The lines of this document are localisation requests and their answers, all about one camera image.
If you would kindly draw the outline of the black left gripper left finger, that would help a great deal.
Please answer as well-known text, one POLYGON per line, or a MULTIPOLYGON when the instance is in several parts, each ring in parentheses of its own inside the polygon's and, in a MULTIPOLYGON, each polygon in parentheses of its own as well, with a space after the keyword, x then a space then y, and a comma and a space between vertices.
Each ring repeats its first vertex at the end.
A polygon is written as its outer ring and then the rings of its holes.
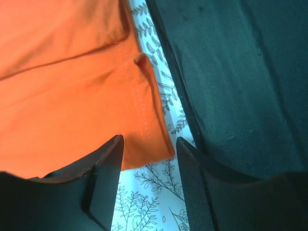
POLYGON ((124 138, 116 135, 94 152, 47 174, 0 174, 3 231, 109 231, 122 165, 124 138))

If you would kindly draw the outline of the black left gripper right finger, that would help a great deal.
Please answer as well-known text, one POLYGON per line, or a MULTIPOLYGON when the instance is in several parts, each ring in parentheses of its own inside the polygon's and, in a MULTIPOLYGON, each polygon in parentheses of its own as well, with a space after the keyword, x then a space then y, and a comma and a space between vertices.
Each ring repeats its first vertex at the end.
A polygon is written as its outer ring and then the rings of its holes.
POLYGON ((192 231, 307 230, 306 172, 260 179, 221 164, 182 137, 176 150, 192 231))

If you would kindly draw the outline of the orange t-shirt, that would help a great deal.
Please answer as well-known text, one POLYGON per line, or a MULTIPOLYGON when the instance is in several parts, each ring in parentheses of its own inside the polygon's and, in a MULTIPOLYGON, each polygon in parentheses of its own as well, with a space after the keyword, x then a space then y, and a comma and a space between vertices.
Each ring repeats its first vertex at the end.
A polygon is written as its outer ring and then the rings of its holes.
POLYGON ((1 170, 42 177, 117 134, 122 170, 175 154, 128 1, 1 1, 1 170))

